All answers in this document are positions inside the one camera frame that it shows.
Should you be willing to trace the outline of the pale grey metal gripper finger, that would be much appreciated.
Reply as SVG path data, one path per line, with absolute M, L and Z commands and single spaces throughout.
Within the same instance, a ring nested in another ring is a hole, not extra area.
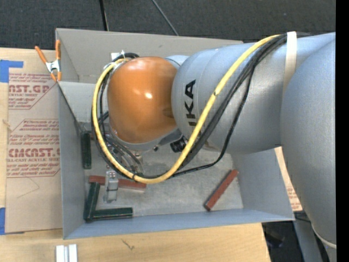
M 117 199 L 119 179 L 114 170 L 109 170 L 106 172 L 105 176 L 105 192 L 103 200 L 105 203 L 111 203 Z

